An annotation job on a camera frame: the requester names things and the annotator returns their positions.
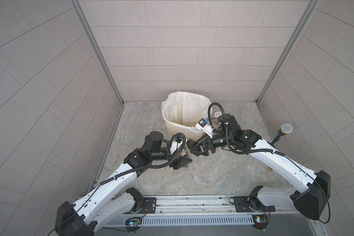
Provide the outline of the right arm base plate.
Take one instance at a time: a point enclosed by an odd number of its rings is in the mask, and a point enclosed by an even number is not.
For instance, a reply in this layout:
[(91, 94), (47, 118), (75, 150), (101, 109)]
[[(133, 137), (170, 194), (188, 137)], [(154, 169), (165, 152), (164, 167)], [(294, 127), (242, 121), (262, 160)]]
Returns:
[(275, 212), (275, 206), (263, 205), (257, 197), (235, 196), (230, 203), (236, 208), (236, 212)]

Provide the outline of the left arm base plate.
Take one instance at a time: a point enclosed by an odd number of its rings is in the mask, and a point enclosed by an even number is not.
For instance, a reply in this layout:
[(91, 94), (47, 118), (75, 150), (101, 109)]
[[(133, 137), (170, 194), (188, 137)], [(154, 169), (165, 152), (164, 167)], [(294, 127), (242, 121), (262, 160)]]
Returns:
[(125, 214), (141, 214), (141, 213), (155, 213), (157, 198), (155, 197), (144, 197), (142, 200), (142, 205), (140, 208), (135, 211), (136, 205), (132, 208), (132, 210), (125, 212)]

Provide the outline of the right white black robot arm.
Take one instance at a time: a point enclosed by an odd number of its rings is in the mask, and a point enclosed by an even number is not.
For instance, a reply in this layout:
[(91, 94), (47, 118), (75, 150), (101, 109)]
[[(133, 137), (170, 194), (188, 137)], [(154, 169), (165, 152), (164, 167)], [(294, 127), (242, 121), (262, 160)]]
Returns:
[(328, 173), (315, 172), (298, 164), (256, 132), (242, 130), (230, 114), (220, 116), (218, 121), (221, 129), (219, 133), (206, 134), (197, 141), (187, 142), (192, 154), (208, 156), (215, 153), (217, 148), (228, 147), (231, 152), (248, 154), (263, 162), (292, 185), (291, 188), (258, 185), (247, 198), (235, 198), (235, 205), (255, 212), (269, 210), (272, 206), (295, 208), (309, 219), (320, 219), (330, 198), (331, 177)]

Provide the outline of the black lidded glass jar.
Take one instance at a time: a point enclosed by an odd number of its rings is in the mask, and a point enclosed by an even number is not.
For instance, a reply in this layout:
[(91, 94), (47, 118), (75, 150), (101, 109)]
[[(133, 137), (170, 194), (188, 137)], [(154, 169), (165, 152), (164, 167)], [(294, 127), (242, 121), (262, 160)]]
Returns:
[(189, 149), (184, 149), (184, 151), (182, 152), (182, 156), (191, 159), (191, 153)]

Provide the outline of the black round jar lid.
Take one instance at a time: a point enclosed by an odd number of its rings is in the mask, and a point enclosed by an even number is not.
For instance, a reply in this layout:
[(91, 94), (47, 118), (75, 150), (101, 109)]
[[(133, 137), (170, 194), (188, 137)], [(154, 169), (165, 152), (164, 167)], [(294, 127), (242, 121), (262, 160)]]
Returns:
[(190, 152), (194, 152), (197, 150), (197, 142), (194, 141), (193, 139), (189, 139), (186, 142), (186, 145), (187, 145), (188, 149), (190, 150)]

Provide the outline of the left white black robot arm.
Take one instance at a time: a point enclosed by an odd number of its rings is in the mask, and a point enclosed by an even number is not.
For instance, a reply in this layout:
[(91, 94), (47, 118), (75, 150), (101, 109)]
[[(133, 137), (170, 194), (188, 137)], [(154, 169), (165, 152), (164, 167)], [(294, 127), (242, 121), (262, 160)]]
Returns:
[(184, 150), (186, 136), (175, 134), (165, 141), (152, 131), (141, 148), (132, 151), (119, 168), (95, 189), (74, 203), (64, 202), (57, 211), (53, 232), (59, 236), (93, 236), (114, 217), (127, 213), (146, 214), (143, 195), (134, 187), (116, 195), (145, 170), (173, 166)]

